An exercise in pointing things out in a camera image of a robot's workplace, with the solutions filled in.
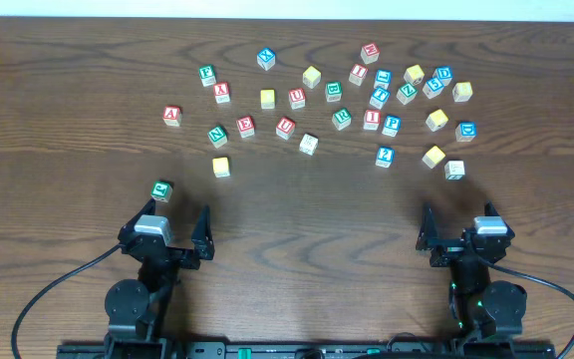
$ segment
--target white wall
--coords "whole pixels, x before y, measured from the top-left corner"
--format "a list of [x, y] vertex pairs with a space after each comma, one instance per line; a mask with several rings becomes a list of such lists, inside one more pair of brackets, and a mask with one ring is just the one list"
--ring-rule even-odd
[[574, 21], [574, 0], [0, 0], [0, 15]]

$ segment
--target toy cube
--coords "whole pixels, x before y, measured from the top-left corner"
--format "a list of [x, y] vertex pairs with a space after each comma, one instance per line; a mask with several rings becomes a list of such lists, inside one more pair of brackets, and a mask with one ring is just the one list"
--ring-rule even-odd
[[294, 134], [294, 130], [296, 130], [296, 123], [287, 118], [280, 119], [278, 125], [276, 125], [276, 135], [285, 140], [289, 140]]
[[425, 82], [425, 86], [423, 87], [423, 92], [429, 99], [439, 95], [442, 90], [444, 90], [444, 85], [436, 78], [427, 80]]
[[227, 158], [213, 159], [211, 165], [214, 168], [214, 174], [218, 178], [229, 176], [229, 160]]
[[380, 49], [376, 44], [365, 45], [360, 51], [360, 57], [365, 65], [378, 61], [378, 56], [380, 56]]
[[398, 90], [398, 94], [396, 95], [396, 98], [403, 105], [406, 105], [416, 97], [417, 93], [418, 93], [418, 90], [416, 90], [416, 88], [412, 84], [404, 84]]
[[154, 198], [155, 200], [167, 202], [171, 197], [171, 192], [172, 192], [171, 184], [162, 181], [157, 181], [151, 188], [151, 197]]
[[182, 117], [183, 115], [180, 112], [180, 107], [165, 106], [165, 110], [163, 111], [163, 120], [166, 125], [179, 127]]
[[276, 65], [276, 54], [269, 50], [269, 48], [264, 48], [258, 53], [258, 56], [256, 56], [256, 61], [261, 68], [267, 71]]
[[327, 83], [325, 95], [327, 96], [327, 102], [340, 101], [340, 98], [343, 97], [343, 86], [339, 81]]
[[376, 90], [374, 90], [374, 93], [371, 95], [369, 105], [375, 107], [376, 109], [381, 110], [382, 107], [387, 102], [387, 100], [389, 99], [389, 95], [390, 95], [389, 91], [382, 88], [376, 88]]
[[473, 96], [473, 87], [469, 82], [457, 83], [453, 87], [453, 99], [456, 102], [468, 101]]
[[351, 125], [351, 114], [349, 114], [347, 109], [342, 109], [331, 117], [331, 122], [334, 123], [334, 126], [338, 131], [341, 131]]
[[376, 154], [376, 166], [384, 167], [388, 169], [391, 163], [394, 161], [396, 152], [394, 149], [380, 147], [378, 153]]
[[349, 82], [358, 86], [363, 84], [367, 77], [367, 68], [358, 64], [354, 65], [349, 74]]
[[420, 65], [413, 65], [405, 71], [405, 81], [414, 86], [422, 82], [424, 77], [425, 72]]
[[395, 116], [387, 116], [385, 118], [385, 126], [383, 127], [383, 135], [395, 137], [400, 130], [403, 121]]
[[477, 136], [474, 123], [460, 123], [455, 129], [455, 140], [458, 142], [471, 142]]
[[198, 68], [198, 75], [200, 76], [200, 82], [203, 83], [203, 87], [216, 83], [216, 73], [214, 72], [214, 67], [211, 65]]
[[438, 146], [433, 146], [423, 157], [423, 162], [429, 166], [430, 169], [434, 168], [440, 161], [444, 160], [445, 154]]
[[391, 83], [392, 77], [391, 71], [387, 70], [378, 70], [376, 72], [376, 80], [374, 81], [374, 89], [379, 87], [387, 90], [389, 88], [389, 84]]
[[453, 73], [450, 71], [449, 66], [442, 66], [435, 69], [433, 76], [445, 86], [450, 84], [450, 81], [453, 79]]
[[314, 151], [318, 147], [318, 139], [309, 135], [305, 134], [303, 136], [303, 140], [300, 142], [300, 152], [304, 152], [305, 154], [312, 156], [314, 155]]
[[447, 180], [459, 180], [464, 177], [464, 161], [449, 161], [444, 166]]
[[434, 111], [427, 117], [427, 126], [433, 132], [443, 128], [447, 122], [448, 117], [442, 110]]
[[365, 124], [363, 129], [377, 131], [380, 126], [380, 111], [366, 110], [365, 111]]
[[260, 108], [271, 110], [276, 107], [276, 92], [274, 90], [260, 90]]
[[246, 116], [242, 119], [236, 120], [236, 125], [238, 126], [238, 132], [240, 132], [241, 138], [246, 138], [254, 136], [254, 122], [251, 116]]
[[310, 66], [305, 72], [303, 73], [303, 84], [307, 85], [310, 89], [313, 89], [320, 83], [320, 79], [322, 78], [322, 74], [318, 69], [313, 66]]
[[294, 89], [289, 91], [289, 104], [292, 110], [305, 107], [305, 90]]
[[227, 134], [221, 126], [216, 126], [207, 133], [211, 143], [218, 149], [219, 147], [227, 144]]
[[216, 104], [229, 102], [229, 85], [227, 83], [214, 85], [214, 97], [216, 98]]

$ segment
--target block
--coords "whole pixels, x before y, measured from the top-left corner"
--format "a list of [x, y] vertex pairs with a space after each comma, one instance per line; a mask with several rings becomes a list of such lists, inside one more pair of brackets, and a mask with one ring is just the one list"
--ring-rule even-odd
[[214, 174], [217, 178], [229, 176], [229, 160], [227, 158], [218, 158], [211, 161], [214, 168]]
[[381, 110], [385, 105], [385, 103], [387, 102], [387, 100], [389, 99], [389, 95], [390, 95], [389, 91], [382, 88], [376, 88], [376, 90], [374, 90], [374, 93], [371, 95], [369, 105], [375, 107], [378, 110]]
[[229, 85], [227, 83], [215, 84], [214, 97], [216, 98], [216, 104], [229, 102]]
[[183, 114], [180, 111], [180, 107], [165, 106], [165, 110], [163, 110], [163, 120], [166, 125], [179, 127], [182, 117]]
[[378, 61], [378, 56], [380, 56], [380, 49], [374, 43], [363, 46], [360, 51], [360, 57], [365, 65]]
[[254, 121], [251, 116], [245, 116], [242, 119], [236, 120], [236, 125], [238, 126], [238, 132], [241, 138], [247, 138], [254, 136]]
[[276, 125], [276, 135], [285, 140], [289, 140], [294, 134], [294, 130], [296, 130], [296, 123], [287, 118], [280, 119], [278, 125]]
[[327, 96], [327, 102], [340, 101], [343, 97], [343, 86], [339, 81], [327, 83], [325, 95]]
[[205, 65], [198, 68], [198, 76], [200, 76], [200, 81], [203, 83], [203, 87], [211, 86], [216, 83], [216, 73], [214, 72], [214, 67], [211, 65]]
[[458, 142], [471, 142], [477, 136], [474, 123], [460, 123], [455, 129], [455, 140]]
[[380, 126], [380, 111], [366, 110], [365, 123], [363, 129], [370, 131], [377, 131]]
[[473, 96], [473, 87], [470, 82], [457, 83], [453, 87], [453, 99], [456, 102], [468, 101], [471, 96]]
[[260, 90], [260, 108], [263, 110], [276, 108], [276, 92], [274, 90]]
[[416, 90], [416, 88], [412, 84], [404, 84], [398, 90], [398, 94], [396, 95], [396, 98], [403, 105], [406, 105], [416, 97], [417, 93], [418, 93], [418, 90]]
[[171, 192], [171, 184], [165, 183], [163, 181], [156, 181], [154, 186], [151, 188], [151, 197], [155, 200], [167, 202], [171, 197]]
[[218, 149], [219, 147], [227, 144], [227, 134], [221, 126], [216, 126], [207, 133], [211, 143]]
[[256, 56], [256, 61], [261, 68], [267, 71], [276, 65], [276, 54], [269, 48], [264, 48]]
[[444, 160], [445, 154], [438, 146], [433, 146], [423, 157], [423, 162], [429, 166], [430, 169], [434, 168], [440, 161]]
[[423, 92], [429, 99], [439, 95], [442, 90], [444, 90], [444, 85], [436, 78], [427, 80], [425, 82], [425, 86], [423, 87]]
[[300, 152], [313, 156], [317, 147], [318, 139], [316, 137], [309, 134], [305, 134], [305, 136], [303, 136], [303, 140], [300, 142]]
[[449, 161], [444, 166], [447, 180], [459, 180], [464, 177], [464, 161]]
[[442, 110], [433, 111], [427, 117], [427, 126], [429, 126], [430, 130], [433, 132], [443, 128], [447, 122], [448, 117]]
[[453, 79], [453, 72], [449, 66], [442, 66], [435, 69], [433, 76], [446, 86]]
[[374, 81], [374, 89], [379, 87], [387, 90], [389, 88], [389, 84], [391, 83], [391, 77], [393, 74], [391, 71], [387, 70], [378, 70], [376, 71], [376, 80]]
[[289, 90], [289, 104], [292, 110], [300, 109], [305, 107], [305, 90], [294, 89]]
[[405, 71], [405, 81], [414, 86], [422, 82], [424, 77], [425, 72], [420, 65], [413, 65]]
[[310, 66], [305, 70], [303, 73], [303, 84], [307, 85], [310, 89], [313, 89], [320, 83], [320, 79], [322, 78], [322, 74], [318, 69], [313, 66]]
[[351, 73], [349, 73], [349, 82], [358, 86], [362, 85], [363, 81], [365, 81], [365, 78], [367, 77], [367, 72], [368, 70], [366, 67], [358, 64], [354, 65], [351, 69]]
[[394, 162], [395, 156], [396, 152], [394, 149], [380, 147], [378, 149], [378, 153], [376, 154], [376, 166], [388, 169], [389, 166]]
[[385, 125], [383, 126], [383, 135], [395, 137], [403, 125], [403, 121], [400, 118], [388, 115], [385, 118]]
[[347, 109], [342, 109], [331, 117], [331, 122], [338, 131], [341, 131], [351, 125], [351, 114]]

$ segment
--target wooden table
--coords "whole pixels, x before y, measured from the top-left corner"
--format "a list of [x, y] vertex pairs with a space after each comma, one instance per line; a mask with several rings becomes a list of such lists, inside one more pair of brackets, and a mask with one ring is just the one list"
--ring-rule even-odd
[[[362, 87], [350, 84], [362, 44], [380, 60]], [[256, 53], [269, 46], [276, 66]], [[231, 87], [217, 106], [197, 69], [213, 64]], [[428, 74], [452, 67], [474, 95], [425, 95], [384, 112], [403, 119], [394, 138], [362, 130], [373, 73], [420, 64]], [[318, 67], [340, 80], [342, 102], [327, 104], [323, 84], [292, 111], [289, 89]], [[277, 91], [261, 111], [259, 90]], [[180, 105], [179, 129], [165, 105]], [[338, 132], [331, 115], [347, 107], [354, 123]], [[450, 117], [432, 133], [427, 114]], [[243, 141], [234, 121], [251, 115], [256, 136]], [[297, 123], [287, 142], [281, 116]], [[457, 143], [460, 121], [478, 136]], [[207, 132], [221, 124], [229, 142], [216, 150]], [[298, 151], [305, 133], [316, 154]], [[421, 161], [432, 145], [466, 163], [466, 178], [444, 179], [443, 164]], [[393, 146], [388, 170], [374, 166], [378, 145]], [[232, 176], [216, 179], [211, 159], [231, 158]], [[574, 24], [0, 18], [0, 358], [23, 306], [61, 274], [117, 243], [116, 235], [149, 197], [172, 180], [169, 215], [178, 246], [200, 208], [212, 208], [216, 256], [181, 274], [165, 329], [180, 338], [232, 341], [386, 340], [401, 331], [452, 333], [446, 269], [414, 250], [421, 205], [440, 213], [445, 236], [482, 213], [491, 199], [517, 233], [501, 264], [574, 291]], [[19, 337], [26, 358], [50, 358], [63, 341], [101, 340], [104, 298], [139, 264], [114, 254], [49, 292], [30, 311]], [[526, 338], [557, 350], [574, 330], [574, 305], [562, 294], [526, 287]]]

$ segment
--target wood grain surface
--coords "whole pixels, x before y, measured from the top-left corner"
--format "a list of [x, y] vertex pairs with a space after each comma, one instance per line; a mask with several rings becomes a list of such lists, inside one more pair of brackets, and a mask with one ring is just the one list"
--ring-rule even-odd
[[[362, 44], [380, 60], [362, 87], [348, 81]], [[276, 66], [255, 60], [265, 46]], [[217, 106], [199, 66], [213, 64], [231, 88]], [[450, 91], [424, 94], [384, 112], [403, 119], [395, 138], [362, 130], [374, 72], [407, 66], [427, 74], [452, 67], [474, 95], [456, 104]], [[292, 111], [287, 91], [310, 65], [323, 82]], [[340, 103], [323, 85], [339, 80]], [[277, 107], [261, 111], [259, 90]], [[179, 129], [165, 105], [183, 107]], [[331, 115], [347, 107], [352, 125], [337, 132]], [[432, 133], [427, 114], [442, 108], [447, 126]], [[240, 139], [235, 120], [250, 115], [256, 135]], [[275, 135], [281, 116], [296, 133]], [[460, 121], [477, 138], [457, 143]], [[220, 124], [229, 142], [216, 150], [207, 132]], [[298, 152], [305, 133], [316, 154]], [[376, 168], [378, 145], [397, 151]], [[429, 170], [424, 151], [439, 145], [466, 163], [466, 178]], [[211, 159], [229, 156], [232, 176], [216, 179]], [[176, 243], [211, 205], [216, 256], [184, 272], [165, 322], [170, 336], [232, 341], [387, 340], [410, 331], [452, 333], [446, 269], [414, 250], [428, 200], [442, 233], [456, 236], [496, 204], [517, 233], [502, 264], [574, 291], [574, 24], [0, 18], [0, 358], [23, 306], [46, 284], [115, 245], [123, 225], [147, 201], [155, 180], [174, 194], [169, 215]], [[24, 321], [25, 358], [51, 358], [64, 341], [99, 341], [107, 331], [104, 298], [139, 264], [114, 254], [49, 292]], [[528, 291], [524, 338], [561, 350], [574, 330], [574, 305], [542, 286], [491, 273]]]

